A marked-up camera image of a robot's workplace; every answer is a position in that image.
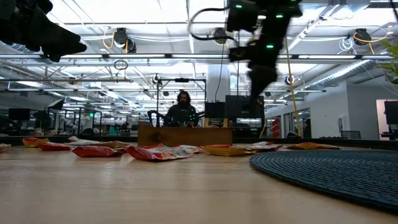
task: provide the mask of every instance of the potted plant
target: potted plant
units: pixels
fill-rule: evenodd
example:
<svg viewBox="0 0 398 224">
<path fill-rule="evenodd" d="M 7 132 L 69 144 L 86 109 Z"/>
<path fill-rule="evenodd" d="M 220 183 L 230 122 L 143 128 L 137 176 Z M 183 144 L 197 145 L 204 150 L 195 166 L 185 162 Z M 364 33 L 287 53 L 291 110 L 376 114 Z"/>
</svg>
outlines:
<svg viewBox="0 0 398 224">
<path fill-rule="evenodd" d="M 381 41 L 381 45 L 387 48 L 393 59 L 389 65 L 380 65 L 380 67 L 384 69 L 387 80 L 398 85 L 398 45 L 392 45 L 386 40 Z"/>
</svg>

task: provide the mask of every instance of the long hair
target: long hair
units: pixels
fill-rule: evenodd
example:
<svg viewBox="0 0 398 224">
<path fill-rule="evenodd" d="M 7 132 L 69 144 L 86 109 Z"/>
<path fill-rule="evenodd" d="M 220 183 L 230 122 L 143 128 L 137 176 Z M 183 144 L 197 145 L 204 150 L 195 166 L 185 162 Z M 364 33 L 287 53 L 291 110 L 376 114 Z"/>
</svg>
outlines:
<svg viewBox="0 0 398 224">
<path fill-rule="evenodd" d="M 177 96 L 177 102 L 180 102 L 181 99 L 181 95 L 185 94 L 187 96 L 187 104 L 191 103 L 191 96 L 189 95 L 189 93 L 187 91 L 181 91 L 178 96 Z"/>
</svg>

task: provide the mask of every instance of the wall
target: wall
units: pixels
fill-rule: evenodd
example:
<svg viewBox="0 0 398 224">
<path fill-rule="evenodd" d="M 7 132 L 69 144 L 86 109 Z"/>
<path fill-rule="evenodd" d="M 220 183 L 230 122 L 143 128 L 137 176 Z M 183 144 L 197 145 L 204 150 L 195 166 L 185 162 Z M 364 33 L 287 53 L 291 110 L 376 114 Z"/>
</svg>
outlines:
<svg viewBox="0 0 398 224">
<path fill-rule="evenodd" d="M 337 87 L 326 88 L 326 93 L 310 93 L 304 101 L 297 102 L 297 109 L 310 108 L 311 130 L 313 138 L 340 136 L 338 120 L 343 118 L 343 129 L 349 130 L 348 99 L 346 82 L 341 82 Z M 266 117 L 270 118 L 293 112 L 293 104 L 289 102 L 287 106 L 278 106 L 266 112 Z"/>
<path fill-rule="evenodd" d="M 349 84 L 347 92 L 351 130 L 360 131 L 362 139 L 379 140 L 376 100 L 398 99 L 398 91 L 381 77 L 363 84 Z"/>
</svg>

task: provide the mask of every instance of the dark blue rug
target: dark blue rug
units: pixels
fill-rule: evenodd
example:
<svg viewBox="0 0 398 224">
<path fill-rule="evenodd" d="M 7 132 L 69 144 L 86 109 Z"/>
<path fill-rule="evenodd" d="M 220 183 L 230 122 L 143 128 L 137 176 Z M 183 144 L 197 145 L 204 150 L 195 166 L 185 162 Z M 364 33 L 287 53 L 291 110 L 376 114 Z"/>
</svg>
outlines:
<svg viewBox="0 0 398 224">
<path fill-rule="evenodd" d="M 398 214 L 398 152 L 267 152 L 250 164 L 292 184 Z"/>
</svg>

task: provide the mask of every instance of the table surface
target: table surface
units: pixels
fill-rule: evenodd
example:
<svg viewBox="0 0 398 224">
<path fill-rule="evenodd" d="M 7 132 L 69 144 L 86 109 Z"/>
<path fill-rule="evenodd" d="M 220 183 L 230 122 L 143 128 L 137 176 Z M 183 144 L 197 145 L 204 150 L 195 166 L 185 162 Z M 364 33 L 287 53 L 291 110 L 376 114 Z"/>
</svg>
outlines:
<svg viewBox="0 0 398 224">
<path fill-rule="evenodd" d="M 0 154 L 1 223 L 398 223 L 398 217 L 279 182 L 248 157 L 170 162 Z"/>
</svg>

